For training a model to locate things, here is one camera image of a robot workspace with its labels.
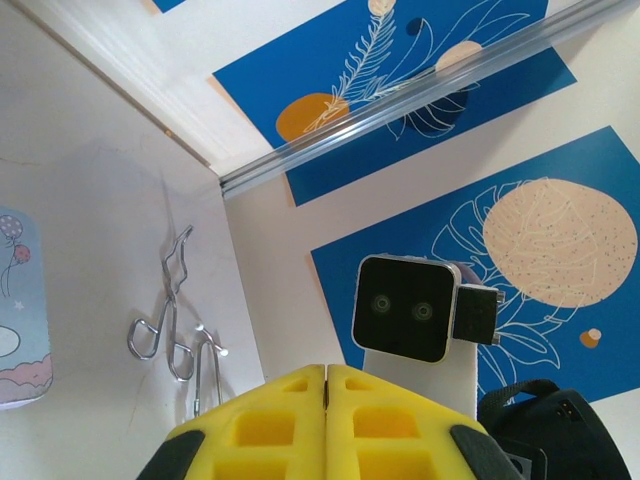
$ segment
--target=yellow foam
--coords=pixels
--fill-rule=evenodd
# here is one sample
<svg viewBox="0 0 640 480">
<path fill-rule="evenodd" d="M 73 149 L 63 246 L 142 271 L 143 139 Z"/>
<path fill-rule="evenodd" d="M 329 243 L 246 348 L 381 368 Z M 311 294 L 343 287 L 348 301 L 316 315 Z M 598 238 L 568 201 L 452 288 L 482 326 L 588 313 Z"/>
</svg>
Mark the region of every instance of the yellow foam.
<svg viewBox="0 0 640 480">
<path fill-rule="evenodd" d="M 205 433 L 186 480 L 472 480 L 449 435 L 482 426 L 346 366 L 269 382 L 176 428 Z"/>
</svg>

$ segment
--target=cartoon picture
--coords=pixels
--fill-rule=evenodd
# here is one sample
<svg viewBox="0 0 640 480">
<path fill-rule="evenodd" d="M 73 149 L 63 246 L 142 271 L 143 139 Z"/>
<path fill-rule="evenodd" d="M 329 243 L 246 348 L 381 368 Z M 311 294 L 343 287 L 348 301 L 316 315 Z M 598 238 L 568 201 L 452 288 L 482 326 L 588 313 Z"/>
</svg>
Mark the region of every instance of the cartoon picture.
<svg viewBox="0 0 640 480">
<path fill-rule="evenodd" d="M 347 363 L 363 361 L 351 338 L 358 265 L 389 253 L 455 262 L 465 281 L 506 293 L 500 345 L 478 349 L 480 396 L 539 377 L 591 401 L 640 387 L 638 181 L 605 128 L 314 250 Z"/>
<path fill-rule="evenodd" d="M 42 396 L 53 381 L 40 239 L 33 221 L 0 208 L 0 409 Z"/>
<path fill-rule="evenodd" d="M 286 142 L 539 21 L 546 0 L 347 0 L 216 71 L 265 139 Z M 575 83 L 549 49 L 287 172 L 302 205 Z"/>
</svg>

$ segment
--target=black rubber pad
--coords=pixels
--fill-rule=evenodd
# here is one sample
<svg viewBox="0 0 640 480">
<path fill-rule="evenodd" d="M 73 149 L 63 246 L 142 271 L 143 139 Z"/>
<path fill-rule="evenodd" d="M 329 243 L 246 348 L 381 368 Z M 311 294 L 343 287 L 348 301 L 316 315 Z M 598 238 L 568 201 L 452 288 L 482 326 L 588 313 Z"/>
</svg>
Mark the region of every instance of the black rubber pad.
<svg viewBox="0 0 640 480">
<path fill-rule="evenodd" d="M 184 480 L 204 432 L 191 430 L 164 442 L 151 458 L 138 480 Z"/>
<path fill-rule="evenodd" d="M 449 431 L 477 480 L 522 480 L 523 477 L 489 435 L 466 425 Z"/>
</svg>

